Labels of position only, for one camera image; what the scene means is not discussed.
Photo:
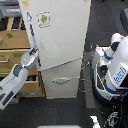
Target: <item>cable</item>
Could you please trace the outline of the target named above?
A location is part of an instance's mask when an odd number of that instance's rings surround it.
[[[124,97],[125,97],[125,95],[127,94],[127,92],[128,92],[128,89],[125,91],[124,96],[123,96],[122,101],[121,101],[120,121],[119,121],[118,128],[120,127],[120,124],[121,124],[121,118],[122,118],[122,105],[123,105]]]
[[[84,80],[84,81],[89,82],[89,83],[90,83],[90,88],[89,88],[87,91],[83,91],[83,90],[80,88],[80,86],[78,85],[79,90],[80,90],[81,92],[83,92],[83,93],[89,92],[89,91],[91,90],[91,88],[92,88],[92,83],[91,83],[91,81],[89,81],[89,80],[87,80],[87,79],[80,79],[80,80]]]

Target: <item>black floor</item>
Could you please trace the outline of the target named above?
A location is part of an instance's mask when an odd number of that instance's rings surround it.
[[[128,7],[127,0],[106,0],[104,3],[92,0],[85,52],[91,51],[93,43],[110,45],[111,35],[115,32],[126,35],[119,18],[120,11],[125,7]],[[98,117],[103,128],[105,118],[100,109],[86,108],[85,94],[80,91],[76,99],[21,98],[19,104],[8,105],[4,111],[0,111],[0,128],[36,128],[41,125],[80,125],[92,128],[91,115]]]

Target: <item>black base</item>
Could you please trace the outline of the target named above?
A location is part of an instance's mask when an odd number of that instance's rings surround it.
[[[105,106],[117,106],[120,103],[120,100],[111,100],[108,101],[104,97],[102,97],[99,92],[97,91],[95,87],[95,81],[94,81],[94,76],[92,76],[92,89],[93,89],[93,94],[95,98],[99,101],[99,103],[105,105]]]

